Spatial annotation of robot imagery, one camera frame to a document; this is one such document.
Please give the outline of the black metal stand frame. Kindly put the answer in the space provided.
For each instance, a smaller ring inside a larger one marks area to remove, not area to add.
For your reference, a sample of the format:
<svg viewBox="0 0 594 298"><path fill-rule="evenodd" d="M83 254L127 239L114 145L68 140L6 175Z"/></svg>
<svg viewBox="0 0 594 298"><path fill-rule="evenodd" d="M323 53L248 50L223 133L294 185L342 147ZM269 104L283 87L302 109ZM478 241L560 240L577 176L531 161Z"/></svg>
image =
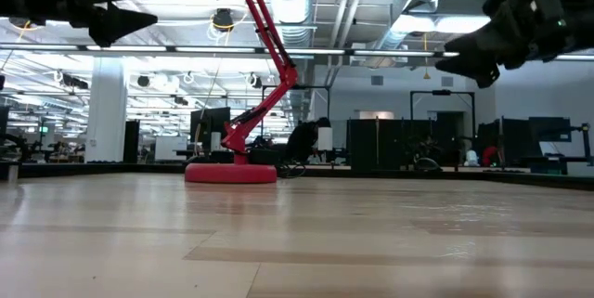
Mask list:
<svg viewBox="0 0 594 298"><path fill-rule="evenodd" d="M427 111L433 140L437 140L445 153L442 161L457 172L463 164L465 142L472 142L476 137L475 94L470 91L452 91L449 89L413 90L408 94L409 120L415 120L415 108L425 96L457 97L470 109L471 131L465 132L464 111Z"/></svg>

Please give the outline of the black background monitor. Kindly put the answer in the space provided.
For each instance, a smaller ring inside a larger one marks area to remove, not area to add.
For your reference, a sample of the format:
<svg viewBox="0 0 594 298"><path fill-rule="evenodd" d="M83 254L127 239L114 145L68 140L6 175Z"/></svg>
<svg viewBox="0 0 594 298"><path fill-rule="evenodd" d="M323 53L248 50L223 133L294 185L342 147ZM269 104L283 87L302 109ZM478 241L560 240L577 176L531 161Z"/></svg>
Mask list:
<svg viewBox="0 0 594 298"><path fill-rule="evenodd" d="M190 142L201 143L205 150L218 149L220 143L213 143L212 133L219 133L218 140L226 137L225 123L230 121L229 107L194 110L190 113Z"/></svg>

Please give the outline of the red desk lamp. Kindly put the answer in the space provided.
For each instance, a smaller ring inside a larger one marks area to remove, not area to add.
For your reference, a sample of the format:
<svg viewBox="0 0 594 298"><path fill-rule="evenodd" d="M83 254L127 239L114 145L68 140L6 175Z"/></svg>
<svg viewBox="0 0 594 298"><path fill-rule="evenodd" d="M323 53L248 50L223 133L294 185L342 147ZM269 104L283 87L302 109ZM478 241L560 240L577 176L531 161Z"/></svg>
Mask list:
<svg viewBox="0 0 594 298"><path fill-rule="evenodd" d="M245 0L262 38L265 49L278 70L280 84L261 103L225 124L226 137L221 145L233 151L232 163L191 163L185 171L185 180L194 183L266 184L277 181L274 165L253 164L246 150L246 139L266 114L293 88L298 72L283 46L265 0Z"/></svg>

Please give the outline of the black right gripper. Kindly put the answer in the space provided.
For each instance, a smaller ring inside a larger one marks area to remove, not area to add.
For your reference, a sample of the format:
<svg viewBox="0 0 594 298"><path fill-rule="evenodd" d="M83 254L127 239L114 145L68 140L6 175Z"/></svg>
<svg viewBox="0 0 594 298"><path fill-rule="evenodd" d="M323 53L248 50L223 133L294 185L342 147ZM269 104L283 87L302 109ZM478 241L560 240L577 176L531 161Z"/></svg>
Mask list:
<svg viewBox="0 0 594 298"><path fill-rule="evenodd" d="M569 33L561 0L486 0L486 29L461 35L445 44L457 53L435 63L439 71L460 75L481 89L499 77L497 65L516 69L528 60L549 62L564 49Z"/></svg>

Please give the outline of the small red container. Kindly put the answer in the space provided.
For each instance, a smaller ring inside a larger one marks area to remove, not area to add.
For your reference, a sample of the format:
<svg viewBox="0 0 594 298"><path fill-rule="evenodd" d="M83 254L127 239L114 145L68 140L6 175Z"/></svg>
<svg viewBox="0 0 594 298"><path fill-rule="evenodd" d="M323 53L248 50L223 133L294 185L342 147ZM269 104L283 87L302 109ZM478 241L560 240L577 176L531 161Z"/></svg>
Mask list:
<svg viewBox="0 0 594 298"><path fill-rule="evenodd" d="M496 167L500 165L500 155L498 147L489 146L484 149L481 158L483 167Z"/></svg>

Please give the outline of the black aluminium table frame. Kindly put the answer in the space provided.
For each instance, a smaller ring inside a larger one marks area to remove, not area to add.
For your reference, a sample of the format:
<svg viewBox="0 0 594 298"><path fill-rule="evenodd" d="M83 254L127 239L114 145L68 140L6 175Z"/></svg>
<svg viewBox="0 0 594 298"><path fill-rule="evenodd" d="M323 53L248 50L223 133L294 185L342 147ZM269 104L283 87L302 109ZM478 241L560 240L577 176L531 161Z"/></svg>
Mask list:
<svg viewBox="0 0 594 298"><path fill-rule="evenodd" d="M0 180L8 178L10 166L18 168L21 178L55 177L68 175L101 175L119 173L178 174L185 172L182 164L129 164L129 163L13 163L0 162ZM378 179L424 179L424 180L476 180L561 188L594 192L594 177L569 175L536 175L511 171L486 172L419 172L419 171L371 171L359 172L335 166L333 168L296 166L282 169L281 178L378 178Z"/></svg>

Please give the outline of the black tall cabinet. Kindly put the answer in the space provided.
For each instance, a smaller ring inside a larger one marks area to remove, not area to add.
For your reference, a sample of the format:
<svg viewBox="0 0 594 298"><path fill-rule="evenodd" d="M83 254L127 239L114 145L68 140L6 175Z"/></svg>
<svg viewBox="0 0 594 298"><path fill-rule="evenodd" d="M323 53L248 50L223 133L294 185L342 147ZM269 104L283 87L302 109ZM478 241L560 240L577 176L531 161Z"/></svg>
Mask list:
<svg viewBox="0 0 594 298"><path fill-rule="evenodd" d="M125 123L123 144L123 162L137 163L140 121L133 120Z"/></svg>

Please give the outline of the white pillar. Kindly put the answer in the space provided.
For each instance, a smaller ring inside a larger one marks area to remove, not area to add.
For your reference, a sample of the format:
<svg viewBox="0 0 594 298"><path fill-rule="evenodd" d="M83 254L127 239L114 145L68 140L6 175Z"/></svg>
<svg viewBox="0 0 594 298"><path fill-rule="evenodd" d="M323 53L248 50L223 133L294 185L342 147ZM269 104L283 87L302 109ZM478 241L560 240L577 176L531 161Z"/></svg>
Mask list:
<svg viewBox="0 0 594 298"><path fill-rule="evenodd" d="M128 76L121 58L94 58L86 130L86 162L123 160Z"/></svg>

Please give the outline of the person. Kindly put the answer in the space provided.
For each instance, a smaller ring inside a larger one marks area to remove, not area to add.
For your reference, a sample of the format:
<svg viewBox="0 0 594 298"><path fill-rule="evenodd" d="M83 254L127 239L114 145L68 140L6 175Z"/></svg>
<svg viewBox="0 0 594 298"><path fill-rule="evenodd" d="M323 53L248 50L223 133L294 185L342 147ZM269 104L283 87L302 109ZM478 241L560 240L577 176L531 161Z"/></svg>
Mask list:
<svg viewBox="0 0 594 298"><path fill-rule="evenodd" d="M283 161L305 163L314 153L313 147L318 140L320 127L331 127L330 120L321 117L316 121L299 123L289 136Z"/></svg>

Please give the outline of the white box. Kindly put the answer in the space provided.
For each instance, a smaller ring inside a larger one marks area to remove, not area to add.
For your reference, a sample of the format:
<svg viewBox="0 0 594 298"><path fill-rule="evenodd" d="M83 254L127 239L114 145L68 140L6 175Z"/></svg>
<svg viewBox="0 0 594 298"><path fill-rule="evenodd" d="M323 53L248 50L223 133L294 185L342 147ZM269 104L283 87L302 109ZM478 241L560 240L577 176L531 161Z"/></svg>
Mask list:
<svg viewBox="0 0 594 298"><path fill-rule="evenodd" d="M185 136L157 136L154 159L156 162L181 162L187 158Z"/></svg>

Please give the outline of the black ceiling speaker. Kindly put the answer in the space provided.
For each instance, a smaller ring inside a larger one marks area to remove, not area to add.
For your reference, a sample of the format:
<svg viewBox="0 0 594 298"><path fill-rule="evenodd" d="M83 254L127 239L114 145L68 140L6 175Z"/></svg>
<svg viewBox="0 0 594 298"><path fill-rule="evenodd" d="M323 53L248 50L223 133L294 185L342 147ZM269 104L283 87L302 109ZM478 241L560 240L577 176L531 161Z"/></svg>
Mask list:
<svg viewBox="0 0 594 298"><path fill-rule="evenodd" d="M218 32L231 31L234 20L230 8L217 8L213 14L212 25Z"/></svg>

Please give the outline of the black partition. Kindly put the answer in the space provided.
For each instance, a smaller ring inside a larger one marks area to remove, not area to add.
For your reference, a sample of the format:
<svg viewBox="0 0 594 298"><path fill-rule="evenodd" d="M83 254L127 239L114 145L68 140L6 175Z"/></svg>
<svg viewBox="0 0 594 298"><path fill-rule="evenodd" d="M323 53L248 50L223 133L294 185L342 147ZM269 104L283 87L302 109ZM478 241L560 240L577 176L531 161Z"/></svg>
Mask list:
<svg viewBox="0 0 594 298"><path fill-rule="evenodd" d="M350 120L346 148L358 171L441 171L462 153L454 124L433 120Z"/></svg>

